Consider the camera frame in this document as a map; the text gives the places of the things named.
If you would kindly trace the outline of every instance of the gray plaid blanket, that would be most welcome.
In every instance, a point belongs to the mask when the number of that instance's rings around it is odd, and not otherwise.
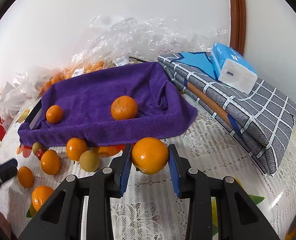
[[[180,58],[181,54],[173,53],[159,56],[158,61],[173,84],[203,106],[245,149],[264,174],[274,174],[292,133],[296,104],[260,78],[252,92],[246,95],[215,81],[197,67],[176,61]],[[220,105],[233,117],[238,128],[232,129],[192,93],[187,88],[187,82]]]

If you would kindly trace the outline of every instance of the white wall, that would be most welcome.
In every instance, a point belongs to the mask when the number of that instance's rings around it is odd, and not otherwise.
[[[16,0],[0,21],[0,88],[29,66],[69,62],[96,15],[170,17],[197,33],[230,26],[229,0]]]
[[[245,58],[296,103],[296,13],[285,0],[246,0]]]

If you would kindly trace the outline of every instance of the folded mat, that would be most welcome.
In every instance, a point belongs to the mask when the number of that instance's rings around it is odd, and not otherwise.
[[[123,95],[134,98],[134,119],[115,121],[112,102]],[[89,146],[135,143],[144,137],[167,138],[185,132],[197,110],[187,103],[157,62],[126,65],[88,73],[58,82],[42,96],[42,114],[33,129],[24,122],[20,142],[31,146],[65,146],[72,137]],[[45,119],[47,109],[59,105],[64,111],[59,124]]]
[[[274,174],[292,133],[296,104],[260,78],[252,92],[246,95],[215,81],[196,66],[179,62],[181,58],[180,53],[173,53],[159,56],[158,61],[172,82],[203,106],[249,153],[264,174]],[[216,102],[233,118],[237,127],[224,121],[221,114],[216,113],[209,103],[206,104],[196,94],[206,95]]]

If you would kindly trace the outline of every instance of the red fruit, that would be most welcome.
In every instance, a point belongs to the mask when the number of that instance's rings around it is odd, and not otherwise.
[[[41,157],[43,154],[44,154],[44,152],[42,151],[42,149],[37,150],[37,157],[40,161],[41,161]]]

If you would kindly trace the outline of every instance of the tissue pack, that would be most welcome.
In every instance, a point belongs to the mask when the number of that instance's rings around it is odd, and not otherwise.
[[[247,95],[251,92],[258,77],[238,52],[224,44],[214,43],[210,59],[219,81]]]

